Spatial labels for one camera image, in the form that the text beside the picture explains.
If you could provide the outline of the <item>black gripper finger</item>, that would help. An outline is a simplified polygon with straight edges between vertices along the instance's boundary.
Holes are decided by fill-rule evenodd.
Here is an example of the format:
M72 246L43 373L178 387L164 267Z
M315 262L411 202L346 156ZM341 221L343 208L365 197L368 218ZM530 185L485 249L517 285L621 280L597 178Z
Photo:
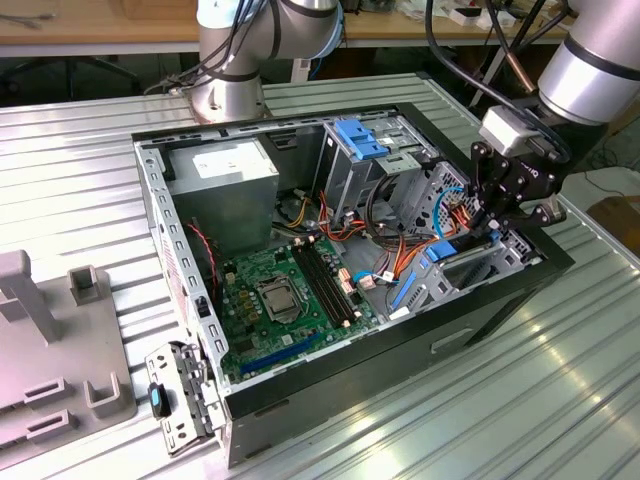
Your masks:
M487 225L491 229L513 230L529 227L547 227L567 218L566 209L560 205L555 194L542 199L530 213L524 213L520 205L524 201L521 193L505 192L493 202L488 210Z
M490 220L498 216L500 209L500 180L504 176L503 161L494 156L493 148L484 141L471 146L471 159L475 162L475 176L468 187L468 193L477 203L470 228L484 229Z

